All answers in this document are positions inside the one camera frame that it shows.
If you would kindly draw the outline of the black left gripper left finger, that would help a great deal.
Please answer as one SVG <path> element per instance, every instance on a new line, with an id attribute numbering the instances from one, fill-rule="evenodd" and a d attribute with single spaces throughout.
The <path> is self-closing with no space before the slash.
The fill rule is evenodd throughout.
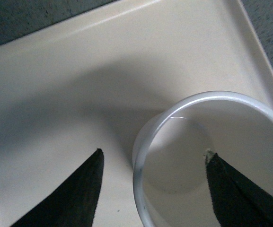
<path id="1" fill-rule="evenodd" d="M 14 227 L 91 227 L 101 191 L 104 154 L 98 148 Z"/>

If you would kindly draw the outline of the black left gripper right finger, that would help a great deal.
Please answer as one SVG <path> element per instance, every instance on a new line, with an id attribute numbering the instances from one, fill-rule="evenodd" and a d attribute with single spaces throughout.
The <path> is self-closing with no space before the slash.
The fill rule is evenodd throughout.
<path id="1" fill-rule="evenodd" d="M 214 214 L 222 227 L 273 227 L 273 196 L 217 153 L 205 156 Z"/>

